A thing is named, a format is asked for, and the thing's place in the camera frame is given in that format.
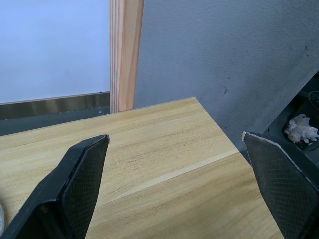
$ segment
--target crumpled paper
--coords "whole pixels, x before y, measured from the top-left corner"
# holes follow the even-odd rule
[[[298,143],[303,140],[305,143],[309,143],[309,140],[316,141],[319,137],[317,134],[318,129],[309,126],[309,117],[305,114],[297,115],[289,120],[289,125],[285,129],[284,133],[288,135],[288,139],[293,143]]]

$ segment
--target wooden tabletop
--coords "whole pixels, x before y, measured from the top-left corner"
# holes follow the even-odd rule
[[[282,239],[246,160],[196,98],[0,137],[11,221],[72,145],[109,134],[87,239]]]

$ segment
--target white wall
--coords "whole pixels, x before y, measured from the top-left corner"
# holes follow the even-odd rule
[[[107,0],[0,2],[0,103],[110,90]]]

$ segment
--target metal baseboard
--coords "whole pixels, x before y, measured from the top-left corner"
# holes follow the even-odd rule
[[[110,92],[0,104],[0,120],[110,105]]]

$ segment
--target wooden trim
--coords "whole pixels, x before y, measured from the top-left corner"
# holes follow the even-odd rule
[[[111,113],[133,108],[144,0],[110,0]]]

